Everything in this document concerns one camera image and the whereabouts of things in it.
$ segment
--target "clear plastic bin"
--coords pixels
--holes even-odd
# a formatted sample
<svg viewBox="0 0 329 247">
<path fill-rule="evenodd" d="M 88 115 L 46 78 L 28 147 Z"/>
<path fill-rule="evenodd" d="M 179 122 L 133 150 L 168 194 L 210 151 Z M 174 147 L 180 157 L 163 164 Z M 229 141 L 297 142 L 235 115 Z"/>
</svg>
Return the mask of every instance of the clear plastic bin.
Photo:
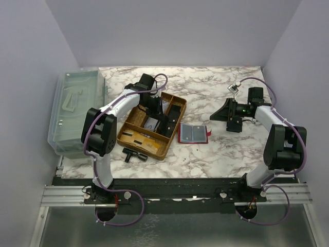
<svg viewBox="0 0 329 247">
<path fill-rule="evenodd" d="M 81 133 L 90 108 L 107 104 L 107 86 L 97 68 L 59 77 L 51 112 L 48 142 L 58 155 L 81 158 Z"/>
</svg>

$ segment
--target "gray floor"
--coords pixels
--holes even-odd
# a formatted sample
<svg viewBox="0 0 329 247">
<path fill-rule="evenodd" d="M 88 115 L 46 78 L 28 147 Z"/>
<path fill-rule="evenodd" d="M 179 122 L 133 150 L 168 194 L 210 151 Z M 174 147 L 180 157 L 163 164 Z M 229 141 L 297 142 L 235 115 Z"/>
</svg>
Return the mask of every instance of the gray floor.
<svg viewBox="0 0 329 247">
<path fill-rule="evenodd" d="M 261 206 L 255 219 L 280 219 L 283 205 Z M 136 216 L 117 216 L 117 222 Z M 277 226 L 255 226 L 236 215 L 144 215 L 128 227 L 104 227 L 95 223 L 93 208 L 51 208 L 42 247 L 188 246 L 188 247 L 312 247 L 303 205 L 294 205 L 286 222 Z"/>
</svg>

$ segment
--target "brown box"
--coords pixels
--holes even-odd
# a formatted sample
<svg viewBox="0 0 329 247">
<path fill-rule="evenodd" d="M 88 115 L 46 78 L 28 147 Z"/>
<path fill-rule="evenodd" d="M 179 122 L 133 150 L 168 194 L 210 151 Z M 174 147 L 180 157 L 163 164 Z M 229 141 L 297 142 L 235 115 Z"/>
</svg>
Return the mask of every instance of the brown box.
<svg viewBox="0 0 329 247">
<path fill-rule="evenodd" d="M 146 123 L 146 120 L 148 119 L 148 116 L 146 116 L 146 113 L 141 111 L 138 107 L 134 107 L 131 110 L 131 112 L 129 113 L 129 116 L 128 116 L 127 120 L 124 122 L 122 128 L 120 129 L 120 131 L 118 133 L 118 136 L 117 136 L 117 141 L 118 141 L 118 144 L 120 144 L 122 146 L 134 149 L 138 152 L 144 153 L 144 154 L 146 154 L 150 157 L 153 157 L 153 158 L 156 158 L 157 160 L 162 161 L 166 157 L 166 154 L 168 152 L 170 144 L 173 141 L 173 138 L 174 138 L 174 136 L 175 136 L 175 134 L 178 130 L 178 126 L 180 124 L 181 119 L 183 118 L 187 102 L 183 98 L 180 98 L 180 97 L 177 97 L 177 96 L 174 96 L 174 95 L 171 95 L 171 94 L 167 94 L 167 93 L 164 93 L 164 92 L 161 93 L 161 97 L 164 100 L 170 102 L 165 114 L 169 113 L 170 108 L 171 108 L 172 105 L 178 105 L 178 106 L 181 107 L 180 116 L 179 116 L 178 122 L 175 126 L 174 132 L 172 133 L 171 137 L 167 138 L 167 137 L 165 137 L 163 135 L 160 135 L 156 132 L 152 132 L 152 131 L 144 129 L 143 127 L 144 127 L 144 124 Z M 139 133 L 149 135 L 151 139 L 155 140 L 156 143 L 160 144 L 160 148 L 157 151 L 157 153 L 153 154 L 153 153 L 147 152 L 146 150 L 144 150 L 142 148 L 136 147 L 136 146 L 134 146 L 130 143 L 122 142 L 120 140 L 122 132 L 124 132 L 127 129 L 134 130 L 134 131 L 137 131 Z"/>
</svg>

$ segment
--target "white wall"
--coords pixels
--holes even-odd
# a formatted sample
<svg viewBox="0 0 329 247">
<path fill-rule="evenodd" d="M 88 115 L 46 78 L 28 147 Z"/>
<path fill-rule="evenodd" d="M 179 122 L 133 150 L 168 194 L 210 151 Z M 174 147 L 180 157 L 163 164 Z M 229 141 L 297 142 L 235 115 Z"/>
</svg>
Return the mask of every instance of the white wall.
<svg viewBox="0 0 329 247">
<path fill-rule="evenodd" d="M 0 245 L 28 246 L 58 157 L 47 143 L 57 76 L 77 62 L 43 0 L 1 1 Z"/>
<path fill-rule="evenodd" d="M 329 244 L 329 1 L 303 0 L 264 68 L 277 109 L 307 128 L 307 181 Z"/>
<path fill-rule="evenodd" d="M 81 66 L 264 66 L 300 0 L 46 0 Z"/>
</svg>

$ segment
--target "marble table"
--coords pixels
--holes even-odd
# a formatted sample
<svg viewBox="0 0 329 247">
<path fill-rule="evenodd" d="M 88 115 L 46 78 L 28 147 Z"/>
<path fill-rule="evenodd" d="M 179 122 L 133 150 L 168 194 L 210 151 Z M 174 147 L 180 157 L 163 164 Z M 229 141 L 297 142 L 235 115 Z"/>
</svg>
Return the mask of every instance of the marble table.
<svg viewBox="0 0 329 247">
<path fill-rule="evenodd" d="M 163 161 L 149 158 L 142 162 L 132 158 L 125 163 L 123 147 L 116 144 L 111 152 L 114 178 L 231 178 L 241 177 L 263 162 L 263 151 L 268 136 L 258 122 L 243 123 L 241 133 L 226 131 L 226 123 L 210 121 L 226 98 L 232 97 L 227 87 L 245 77 L 263 79 L 260 67 L 103 67 L 100 68 L 108 83 L 109 102 L 116 98 L 129 83 L 139 81 L 143 73 L 155 76 L 165 73 L 169 77 L 166 92 L 187 100 L 181 122 L 206 125 L 212 129 L 208 144 L 179 144 L 177 135 Z M 237 101 L 247 102 L 248 88 L 261 86 L 264 98 L 270 102 L 262 83 L 247 80 L 240 86 Z M 126 116 L 118 122 L 120 130 Z M 63 179 L 92 178 L 89 158 L 63 159 Z"/>
</svg>

